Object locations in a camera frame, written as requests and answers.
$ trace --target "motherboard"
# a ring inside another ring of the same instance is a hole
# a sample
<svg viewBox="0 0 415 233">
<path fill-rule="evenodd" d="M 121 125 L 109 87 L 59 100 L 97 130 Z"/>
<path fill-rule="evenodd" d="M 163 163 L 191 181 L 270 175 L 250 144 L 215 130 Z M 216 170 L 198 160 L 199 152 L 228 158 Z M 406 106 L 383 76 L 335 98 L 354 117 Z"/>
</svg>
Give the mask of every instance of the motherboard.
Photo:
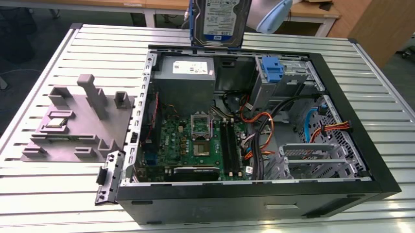
<svg viewBox="0 0 415 233">
<path fill-rule="evenodd" d="M 146 167 L 139 169 L 139 180 L 170 181 L 174 169 L 184 173 L 191 170 L 188 172 L 199 172 L 202 176 L 216 173 L 218 180 L 223 181 L 247 179 L 236 147 L 246 135 L 244 124 L 234 119 L 204 122 L 195 118 L 163 120 L 159 152 L 144 154 Z M 195 133 L 207 131 L 211 137 L 195 137 Z"/>
</svg>

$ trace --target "ram slot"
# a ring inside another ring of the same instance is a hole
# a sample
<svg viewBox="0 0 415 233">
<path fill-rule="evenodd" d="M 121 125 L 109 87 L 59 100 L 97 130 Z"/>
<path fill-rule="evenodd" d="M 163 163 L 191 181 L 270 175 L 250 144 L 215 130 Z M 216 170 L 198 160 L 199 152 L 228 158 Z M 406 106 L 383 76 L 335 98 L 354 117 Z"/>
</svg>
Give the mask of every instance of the ram slot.
<svg viewBox="0 0 415 233">
<path fill-rule="evenodd" d="M 228 122 L 227 124 L 227 134 L 228 134 L 228 153 L 231 158 L 231 172 L 234 175 L 240 171 L 239 167 L 239 155 L 238 155 L 238 146 L 236 146 L 236 134 L 234 130 L 234 123 Z"/>
<path fill-rule="evenodd" d="M 220 145 L 222 145 L 224 174 L 228 174 L 231 172 L 232 162 L 231 162 L 231 155 L 230 155 L 228 132 L 227 132 L 226 122 L 220 123 Z"/>
</svg>

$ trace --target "floor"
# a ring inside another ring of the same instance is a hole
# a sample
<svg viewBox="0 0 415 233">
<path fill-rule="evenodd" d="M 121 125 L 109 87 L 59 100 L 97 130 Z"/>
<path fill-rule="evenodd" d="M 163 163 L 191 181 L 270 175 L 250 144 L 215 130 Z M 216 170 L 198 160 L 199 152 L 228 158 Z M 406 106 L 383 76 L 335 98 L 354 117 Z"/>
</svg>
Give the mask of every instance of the floor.
<svg viewBox="0 0 415 233">
<path fill-rule="evenodd" d="M 0 58 L 0 75 L 9 84 L 8 89 L 0 91 L 0 136 L 64 38 L 71 24 L 73 22 L 120 26 L 132 26 L 134 22 L 135 25 L 144 26 L 146 24 L 140 15 L 134 15 L 132 21 L 132 16 L 128 13 L 115 12 L 61 10 L 60 18 L 52 19 L 47 9 L 33 9 L 32 16 L 37 25 L 36 33 L 28 36 L 36 52 L 33 59 L 29 62 L 16 65 Z M 156 18 L 159 27 L 176 28 L 182 21 L 183 16 L 170 18 L 168 20 L 163 16 L 158 16 Z M 16 69 L 31 69 L 31 71 L 15 71 L 3 74 Z M 412 88 L 415 86 L 415 63 L 402 59 L 400 55 L 395 55 L 383 71 L 408 104 L 415 108 L 415 92 Z"/>
</svg>

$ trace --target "cable bundle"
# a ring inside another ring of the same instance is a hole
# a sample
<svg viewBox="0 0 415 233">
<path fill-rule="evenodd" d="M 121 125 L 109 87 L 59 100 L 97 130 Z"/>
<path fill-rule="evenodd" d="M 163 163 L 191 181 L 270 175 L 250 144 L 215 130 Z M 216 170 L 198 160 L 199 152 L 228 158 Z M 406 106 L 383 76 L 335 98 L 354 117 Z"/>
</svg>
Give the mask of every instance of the cable bundle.
<svg viewBox="0 0 415 233">
<path fill-rule="evenodd" d="M 346 121 L 343 123 L 339 124 L 334 124 L 334 125 L 323 125 L 320 128 L 318 128 L 312 135 L 311 135 L 311 139 L 310 139 L 310 143 L 314 143 L 318 135 L 323 132 L 331 131 L 331 130 L 347 130 L 351 128 L 350 122 Z"/>
</svg>

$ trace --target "green circuit board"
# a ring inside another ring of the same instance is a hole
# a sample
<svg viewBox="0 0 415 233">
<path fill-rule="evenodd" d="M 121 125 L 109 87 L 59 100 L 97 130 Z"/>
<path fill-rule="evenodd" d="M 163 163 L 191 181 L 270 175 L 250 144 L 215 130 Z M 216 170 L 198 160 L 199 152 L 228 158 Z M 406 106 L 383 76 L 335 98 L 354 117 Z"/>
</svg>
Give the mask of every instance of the green circuit board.
<svg viewBox="0 0 415 233">
<path fill-rule="evenodd" d="M 235 133 L 240 135 L 244 130 L 243 123 L 234 124 Z M 162 123 L 160 149 L 156 162 L 147 166 L 147 174 L 154 182 L 163 181 L 166 167 L 176 166 L 212 166 L 220 168 L 220 180 L 246 180 L 238 174 L 232 177 L 223 172 L 220 122 L 211 123 L 211 139 L 191 139 L 190 119 L 167 119 Z"/>
</svg>

